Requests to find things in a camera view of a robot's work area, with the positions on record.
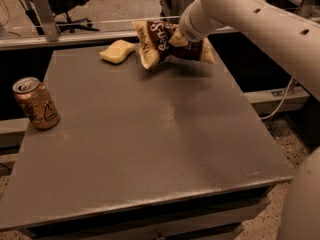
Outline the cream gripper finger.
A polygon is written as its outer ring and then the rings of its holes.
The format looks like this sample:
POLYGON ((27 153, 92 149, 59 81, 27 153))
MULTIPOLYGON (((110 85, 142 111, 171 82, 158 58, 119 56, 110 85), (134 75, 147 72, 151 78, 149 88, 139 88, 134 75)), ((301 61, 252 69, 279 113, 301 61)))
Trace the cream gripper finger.
POLYGON ((169 43, 174 47, 185 47, 189 44, 189 41, 186 37, 180 32, 179 29, 176 29, 171 36, 169 43))

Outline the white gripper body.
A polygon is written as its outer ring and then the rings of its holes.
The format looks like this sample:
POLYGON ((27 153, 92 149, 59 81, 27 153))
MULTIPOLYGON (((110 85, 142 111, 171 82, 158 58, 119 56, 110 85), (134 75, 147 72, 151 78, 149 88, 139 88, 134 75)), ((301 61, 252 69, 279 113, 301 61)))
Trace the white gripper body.
POLYGON ((224 25, 211 19, 200 0, 193 1, 182 13, 178 29, 189 42, 199 42, 224 25))

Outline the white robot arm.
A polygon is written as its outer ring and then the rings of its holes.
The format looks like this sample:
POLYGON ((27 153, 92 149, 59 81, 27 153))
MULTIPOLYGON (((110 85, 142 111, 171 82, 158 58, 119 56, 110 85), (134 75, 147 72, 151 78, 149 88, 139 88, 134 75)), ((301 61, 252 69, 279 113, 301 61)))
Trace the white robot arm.
MULTIPOLYGON (((170 43, 184 47, 230 26, 320 99, 319 24, 265 0, 195 0, 170 43)), ((277 240, 320 240, 320 148, 298 168, 283 207, 277 240)))

